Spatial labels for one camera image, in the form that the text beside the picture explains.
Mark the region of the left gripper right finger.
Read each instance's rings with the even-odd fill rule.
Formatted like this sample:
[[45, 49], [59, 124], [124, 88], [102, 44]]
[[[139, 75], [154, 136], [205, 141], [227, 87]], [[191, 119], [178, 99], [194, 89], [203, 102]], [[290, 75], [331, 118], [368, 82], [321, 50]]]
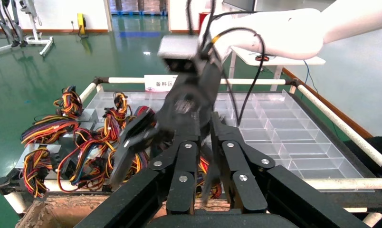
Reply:
[[266, 154], [213, 112], [214, 158], [232, 208], [261, 228], [364, 228], [366, 224]]

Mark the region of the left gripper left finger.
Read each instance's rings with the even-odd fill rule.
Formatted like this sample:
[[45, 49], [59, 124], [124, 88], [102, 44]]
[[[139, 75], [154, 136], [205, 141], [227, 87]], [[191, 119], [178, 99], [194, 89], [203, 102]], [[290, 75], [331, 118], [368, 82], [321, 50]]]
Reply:
[[157, 129], [150, 145], [172, 145], [122, 183], [79, 223], [79, 228], [178, 228], [195, 203], [200, 135]]

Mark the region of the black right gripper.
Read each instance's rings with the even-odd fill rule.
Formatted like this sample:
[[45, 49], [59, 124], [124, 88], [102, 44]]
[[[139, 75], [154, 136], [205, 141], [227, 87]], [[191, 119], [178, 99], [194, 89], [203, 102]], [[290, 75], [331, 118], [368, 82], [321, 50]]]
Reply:
[[[217, 99], [223, 67], [207, 63], [201, 72], [178, 73], [165, 97], [163, 106], [156, 113], [162, 130], [198, 133], [202, 139], [210, 134], [210, 116]], [[119, 137], [114, 155], [114, 168], [110, 177], [112, 190], [117, 190], [125, 180], [136, 153], [147, 148], [157, 134], [152, 126], [154, 112], [147, 110], [127, 124]], [[211, 188], [220, 182], [220, 171], [214, 161], [212, 148], [204, 143], [200, 149], [201, 158], [208, 163], [208, 170], [202, 188], [202, 204], [208, 204]]]

